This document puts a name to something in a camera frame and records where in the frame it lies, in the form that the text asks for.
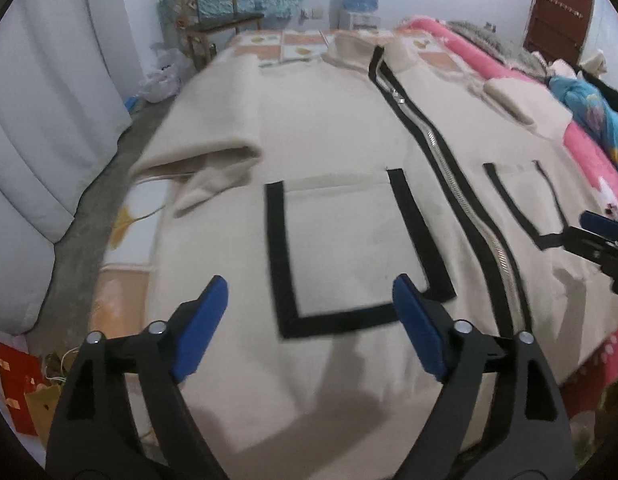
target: blue gripper pad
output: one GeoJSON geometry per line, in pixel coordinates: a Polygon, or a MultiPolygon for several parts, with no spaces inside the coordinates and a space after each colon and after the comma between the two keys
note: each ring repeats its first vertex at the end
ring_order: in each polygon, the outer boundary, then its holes
{"type": "Polygon", "coordinates": [[[406,274],[393,281],[393,308],[407,331],[422,367],[442,382],[449,372],[443,357],[445,340],[425,312],[422,301],[427,300],[422,299],[406,274]]]}
{"type": "Polygon", "coordinates": [[[177,383],[198,369],[215,329],[225,313],[228,300],[227,282],[221,276],[214,276],[195,301],[198,308],[191,317],[188,327],[176,341],[176,360],[171,368],[171,374],[177,383]]]}
{"type": "Polygon", "coordinates": [[[605,216],[585,211],[580,215],[580,227],[607,240],[618,242],[618,222],[605,216]]]}

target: white plastic bag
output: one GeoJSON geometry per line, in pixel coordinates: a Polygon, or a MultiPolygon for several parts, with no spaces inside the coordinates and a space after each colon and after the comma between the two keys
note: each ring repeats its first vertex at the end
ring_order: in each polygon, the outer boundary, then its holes
{"type": "Polygon", "coordinates": [[[177,48],[163,50],[158,55],[161,69],[150,74],[138,95],[150,103],[159,103],[180,92],[180,88],[195,74],[192,61],[177,48]]]}

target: wooden chair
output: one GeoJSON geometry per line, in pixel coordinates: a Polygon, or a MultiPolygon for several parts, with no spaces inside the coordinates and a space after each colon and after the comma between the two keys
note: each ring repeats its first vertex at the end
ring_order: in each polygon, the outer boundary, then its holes
{"type": "Polygon", "coordinates": [[[256,22],[258,30],[262,28],[262,18],[264,18],[264,14],[261,12],[238,12],[238,0],[231,0],[231,4],[233,6],[233,12],[216,14],[214,16],[204,16],[200,14],[198,0],[180,0],[181,15],[178,26],[187,38],[191,59],[196,68],[198,68],[198,65],[196,64],[196,55],[193,49],[194,40],[202,43],[202,47],[205,51],[205,62],[209,64],[211,62],[209,34],[227,30],[228,28],[235,28],[235,32],[238,34],[240,32],[240,25],[246,25],[252,22],[256,22]],[[187,15],[187,7],[190,3],[196,11],[196,16],[198,17],[197,23],[192,23],[187,15]]]}

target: zipper teeth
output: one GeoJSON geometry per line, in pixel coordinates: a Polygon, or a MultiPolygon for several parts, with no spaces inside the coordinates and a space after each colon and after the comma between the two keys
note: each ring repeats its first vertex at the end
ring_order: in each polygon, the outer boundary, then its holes
{"type": "Polygon", "coordinates": [[[405,115],[407,115],[410,120],[412,120],[423,132],[425,132],[425,138],[427,139],[427,143],[429,144],[434,159],[438,164],[438,168],[445,177],[445,181],[449,186],[449,189],[451,189],[451,192],[454,195],[456,201],[460,204],[462,210],[470,219],[471,223],[476,227],[476,229],[478,229],[478,232],[483,235],[483,238],[487,242],[490,251],[498,261],[498,269],[500,271],[500,277],[502,278],[502,282],[505,287],[507,303],[509,304],[510,311],[512,312],[512,323],[514,330],[523,330],[525,327],[525,322],[524,318],[522,317],[522,308],[520,306],[520,298],[518,297],[518,288],[516,287],[516,280],[512,272],[512,265],[509,261],[509,258],[507,257],[507,254],[504,251],[504,248],[502,247],[502,244],[496,237],[496,234],[494,234],[494,232],[489,228],[489,226],[483,222],[480,216],[478,216],[474,209],[469,205],[465,194],[458,186],[454,174],[449,168],[445,156],[440,150],[438,140],[436,140],[436,136],[433,133],[432,129],[427,123],[423,122],[416,114],[411,111],[411,109],[406,104],[404,96],[401,96],[386,80],[384,80],[384,78],[382,79],[382,82],[385,86],[387,86],[387,88],[391,92],[391,96],[400,106],[400,109],[403,111],[403,113],[405,113],[405,115]]]}

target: jacket pocket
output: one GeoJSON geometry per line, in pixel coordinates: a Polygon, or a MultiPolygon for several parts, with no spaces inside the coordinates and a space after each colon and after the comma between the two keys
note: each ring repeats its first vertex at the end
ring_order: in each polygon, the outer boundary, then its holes
{"type": "Polygon", "coordinates": [[[502,201],[534,245],[541,251],[563,245],[569,226],[556,188],[539,161],[518,166],[483,164],[502,201]]]}
{"type": "Polygon", "coordinates": [[[414,275],[426,298],[455,290],[403,170],[265,186],[271,289],[282,338],[397,321],[391,283],[414,275]]]}

